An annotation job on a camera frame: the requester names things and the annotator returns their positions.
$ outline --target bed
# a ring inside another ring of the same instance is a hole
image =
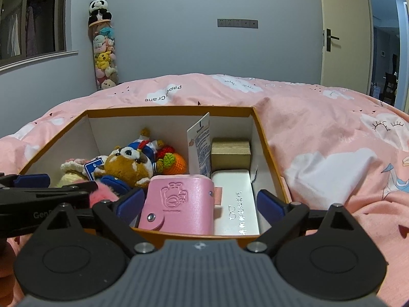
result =
[[[351,90],[201,74],[127,82],[1,138],[0,170],[19,172],[86,109],[144,105],[255,107],[292,200],[313,209],[344,203],[389,263],[380,298],[392,307],[409,299],[409,116]]]

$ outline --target crocheted orange fruit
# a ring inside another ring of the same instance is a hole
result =
[[[177,174],[185,174],[186,170],[187,170],[186,161],[180,154],[167,153],[163,158],[162,174],[167,176],[173,176]]]

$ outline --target ceiling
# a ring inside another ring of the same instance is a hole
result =
[[[396,0],[371,0],[374,26],[390,34],[399,34]]]

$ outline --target gray gripper base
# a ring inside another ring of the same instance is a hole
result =
[[[288,285],[267,255],[246,252],[238,247],[235,240],[168,240],[155,253],[134,256],[125,273],[114,285],[91,298],[73,302],[49,302],[27,296],[19,307],[58,305],[387,307],[375,294],[348,302],[328,302],[312,298]]]

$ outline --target small gold box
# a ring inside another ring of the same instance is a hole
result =
[[[239,139],[214,138],[211,145],[211,171],[250,170],[250,142]]]

